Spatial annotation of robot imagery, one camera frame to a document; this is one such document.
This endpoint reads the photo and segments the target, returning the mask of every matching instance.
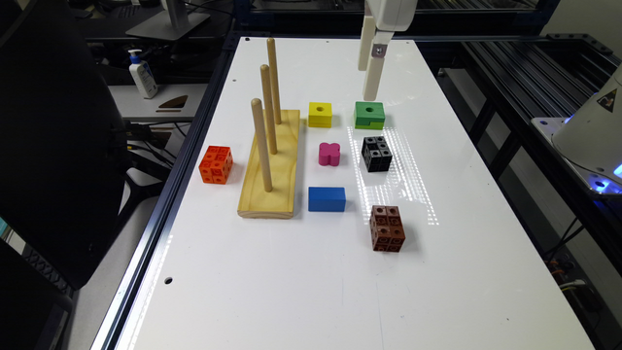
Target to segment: cube with holes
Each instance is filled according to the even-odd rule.
[[[385,109],[381,102],[356,102],[354,128],[382,130],[385,127]]]
[[[365,137],[361,155],[367,172],[389,171],[393,154],[384,136]]]
[[[309,127],[332,127],[332,107],[330,103],[309,103]]]
[[[396,206],[374,205],[369,218],[371,246],[376,252],[399,253],[406,240]]]
[[[231,148],[210,146],[198,165],[198,171],[201,173],[201,179],[204,183],[224,185],[232,166]]]

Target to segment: white bottle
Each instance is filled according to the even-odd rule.
[[[154,80],[152,70],[149,69],[149,64],[140,60],[140,57],[136,55],[136,53],[140,51],[141,50],[128,50],[130,54],[129,59],[132,61],[132,64],[129,66],[129,73],[131,73],[132,78],[134,78],[134,83],[136,83],[141,96],[144,98],[152,98],[157,93],[156,80]]]

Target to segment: blue light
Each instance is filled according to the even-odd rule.
[[[615,176],[622,178],[622,164],[620,164],[617,169],[613,170]]]
[[[609,181],[602,181],[602,184],[602,186],[596,186],[596,191],[603,193],[606,190],[607,186],[609,186]]]

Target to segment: wooden peg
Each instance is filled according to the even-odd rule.
[[[279,94],[279,73],[276,67],[276,46],[274,38],[268,38],[268,63],[270,64],[270,85],[274,104],[274,121],[281,124],[281,96]]]
[[[263,127],[263,110],[261,100],[254,98],[251,101],[253,110],[253,121],[255,122],[255,136],[257,138],[257,148],[259,152],[259,167],[263,178],[263,189],[266,192],[272,191],[272,175],[270,173],[270,159],[268,158],[267,142],[265,140],[265,129]]]
[[[276,155],[276,130],[272,109],[272,91],[270,89],[270,67],[261,65],[261,86],[263,87],[263,101],[265,102],[265,124],[268,133],[268,148],[270,154]]]

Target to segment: brown cube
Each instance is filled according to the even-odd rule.
[[[371,245],[377,252],[399,252],[406,240],[399,209],[396,206],[374,205],[369,217]]]

